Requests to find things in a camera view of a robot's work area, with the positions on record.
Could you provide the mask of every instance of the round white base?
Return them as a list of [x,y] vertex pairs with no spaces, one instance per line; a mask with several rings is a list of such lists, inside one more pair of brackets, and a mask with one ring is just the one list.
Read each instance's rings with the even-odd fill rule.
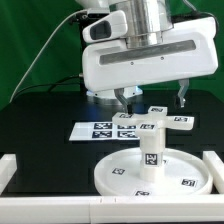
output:
[[150,196],[209,194],[213,177],[202,160],[166,149],[164,176],[156,183],[140,178],[142,152],[139,148],[113,153],[101,160],[94,172],[95,186],[103,196]]

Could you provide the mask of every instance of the black cable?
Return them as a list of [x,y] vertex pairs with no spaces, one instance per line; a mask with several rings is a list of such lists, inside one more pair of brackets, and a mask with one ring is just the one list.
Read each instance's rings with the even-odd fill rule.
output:
[[71,79],[78,79],[78,78],[80,78],[80,77],[79,77],[79,76],[74,76],[74,75],[65,77],[65,78],[63,78],[63,79],[57,81],[56,83],[54,83],[54,84],[53,84],[47,91],[48,91],[48,92],[51,92],[54,88],[57,87],[57,84],[59,84],[59,83],[63,83],[63,82],[66,82],[66,81],[68,81],[68,80],[71,80]]
[[18,91],[16,93],[16,95],[13,97],[12,99],[12,102],[23,92],[29,90],[29,89],[34,89],[34,88],[39,88],[39,87],[47,87],[47,86],[53,86],[53,85],[56,85],[56,86],[69,86],[69,85],[80,85],[80,83],[51,83],[51,84],[42,84],[42,85],[32,85],[32,86],[28,86],[28,87],[25,87],[23,89],[21,89],[20,91]]

